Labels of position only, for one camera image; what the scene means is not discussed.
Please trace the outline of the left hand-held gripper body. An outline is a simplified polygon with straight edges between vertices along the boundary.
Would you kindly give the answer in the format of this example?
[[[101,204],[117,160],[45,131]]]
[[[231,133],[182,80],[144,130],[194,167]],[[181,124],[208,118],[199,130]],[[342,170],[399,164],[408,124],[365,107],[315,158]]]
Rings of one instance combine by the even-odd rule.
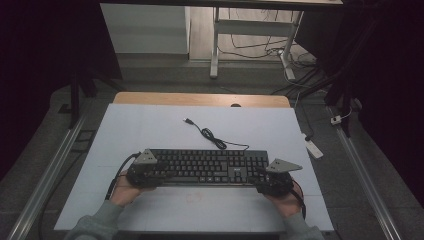
[[[154,174],[158,160],[150,149],[140,153],[127,170],[128,182],[136,188],[155,188],[163,184],[164,177]]]

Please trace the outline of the white table cover board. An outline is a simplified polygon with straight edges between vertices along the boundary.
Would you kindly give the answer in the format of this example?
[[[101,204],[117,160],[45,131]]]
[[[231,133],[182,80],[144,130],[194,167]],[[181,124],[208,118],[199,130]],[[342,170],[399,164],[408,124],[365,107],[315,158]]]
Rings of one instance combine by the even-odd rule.
[[[300,165],[306,221],[332,229],[304,137],[291,108],[111,104],[55,225],[69,230],[94,214],[125,159],[146,148],[213,149],[199,132],[209,128],[233,149],[264,150],[270,159]],[[269,200],[253,188],[159,187],[124,209],[122,231],[161,233],[275,233],[284,229]]]

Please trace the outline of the white cabinet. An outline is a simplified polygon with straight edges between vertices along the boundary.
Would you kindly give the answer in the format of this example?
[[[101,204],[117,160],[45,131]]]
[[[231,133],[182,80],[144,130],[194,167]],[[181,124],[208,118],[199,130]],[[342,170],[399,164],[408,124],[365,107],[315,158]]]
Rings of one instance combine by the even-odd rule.
[[[117,53],[189,53],[189,7],[108,3],[100,6]]]

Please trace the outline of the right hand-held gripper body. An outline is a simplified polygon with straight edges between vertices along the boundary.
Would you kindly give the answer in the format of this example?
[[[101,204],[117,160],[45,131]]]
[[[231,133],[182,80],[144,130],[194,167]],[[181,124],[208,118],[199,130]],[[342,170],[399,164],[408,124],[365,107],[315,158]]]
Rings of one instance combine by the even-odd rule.
[[[282,197],[293,190],[294,184],[290,175],[291,171],[302,170],[303,167],[282,159],[276,158],[269,166],[265,167],[267,175],[264,180],[257,179],[255,183],[262,183],[262,194],[273,197]]]

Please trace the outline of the wooden table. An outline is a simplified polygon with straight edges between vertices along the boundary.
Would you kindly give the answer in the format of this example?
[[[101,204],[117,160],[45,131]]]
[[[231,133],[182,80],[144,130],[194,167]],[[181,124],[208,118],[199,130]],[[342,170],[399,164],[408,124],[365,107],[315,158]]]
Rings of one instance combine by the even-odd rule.
[[[160,92],[120,92],[115,96],[113,103],[226,107],[238,104],[241,107],[290,107],[289,100],[285,96]]]

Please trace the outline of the person's left hand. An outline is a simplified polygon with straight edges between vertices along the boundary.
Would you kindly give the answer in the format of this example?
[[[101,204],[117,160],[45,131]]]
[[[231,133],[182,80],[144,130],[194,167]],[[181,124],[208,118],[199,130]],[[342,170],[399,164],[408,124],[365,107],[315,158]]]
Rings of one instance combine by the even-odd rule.
[[[121,207],[125,207],[132,203],[142,193],[153,191],[153,188],[136,188],[132,186],[128,182],[126,175],[126,171],[118,175],[115,187],[109,199],[111,203]]]

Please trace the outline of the person's right hand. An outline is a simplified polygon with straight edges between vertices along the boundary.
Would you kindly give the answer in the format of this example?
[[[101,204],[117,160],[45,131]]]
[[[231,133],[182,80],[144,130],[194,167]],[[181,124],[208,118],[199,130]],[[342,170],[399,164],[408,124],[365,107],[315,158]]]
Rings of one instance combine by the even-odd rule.
[[[265,196],[276,207],[277,211],[284,218],[288,218],[301,212],[302,207],[297,198],[289,193],[283,197]]]

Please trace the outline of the white power strip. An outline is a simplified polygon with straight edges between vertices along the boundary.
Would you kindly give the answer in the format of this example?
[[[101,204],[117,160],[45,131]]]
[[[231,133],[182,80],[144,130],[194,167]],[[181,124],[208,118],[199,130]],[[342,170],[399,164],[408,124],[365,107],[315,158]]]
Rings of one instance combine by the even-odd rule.
[[[304,144],[307,151],[314,159],[320,159],[324,156],[322,151],[313,143],[309,136],[302,134],[302,138],[304,139]]]

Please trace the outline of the black keyboard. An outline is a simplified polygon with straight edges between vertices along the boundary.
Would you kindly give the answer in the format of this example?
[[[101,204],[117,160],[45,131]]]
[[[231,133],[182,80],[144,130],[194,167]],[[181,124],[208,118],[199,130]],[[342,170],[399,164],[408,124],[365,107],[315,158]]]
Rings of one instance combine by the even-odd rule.
[[[155,174],[173,173],[165,186],[251,186],[249,180],[264,181],[256,170],[269,165],[264,150],[152,149],[164,169]]]

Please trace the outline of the white metal desk frame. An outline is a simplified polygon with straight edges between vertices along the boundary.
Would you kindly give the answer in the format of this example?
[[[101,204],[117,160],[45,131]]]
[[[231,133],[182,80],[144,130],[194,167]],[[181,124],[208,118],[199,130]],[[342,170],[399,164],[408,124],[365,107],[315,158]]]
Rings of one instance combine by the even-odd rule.
[[[247,36],[276,36],[286,37],[287,41],[283,50],[279,50],[277,55],[284,68],[285,77],[294,80],[295,75],[290,67],[289,54],[294,42],[298,27],[303,16],[303,11],[295,11],[290,22],[266,22],[251,20],[230,20],[220,19],[220,8],[214,8],[213,15],[213,46],[210,65],[210,78],[216,79],[218,76],[218,40],[220,34],[247,35]]]

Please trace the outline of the aluminium floor rail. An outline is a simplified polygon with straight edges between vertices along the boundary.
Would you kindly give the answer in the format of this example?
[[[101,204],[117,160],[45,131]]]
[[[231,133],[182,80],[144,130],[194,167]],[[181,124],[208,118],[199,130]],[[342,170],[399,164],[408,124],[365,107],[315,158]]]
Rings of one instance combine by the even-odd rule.
[[[368,202],[374,210],[375,216],[381,226],[381,229],[386,239],[402,240],[400,231],[398,230],[398,227],[396,226],[385,202],[378,193],[377,188],[374,185],[374,182],[372,181],[351,138],[344,133],[340,123],[334,124],[333,120],[330,120],[330,123],[337,131],[340,141],[358,177],[358,180],[368,199]]]
[[[65,135],[60,141],[54,155],[51,157],[40,180],[34,187],[28,201],[17,218],[6,240],[25,240],[31,227],[39,216],[41,209],[47,201],[52,191],[54,183],[61,171],[70,149],[75,142],[81,127],[87,118],[86,113],[81,113],[80,117],[72,121],[72,127],[65,131]]]

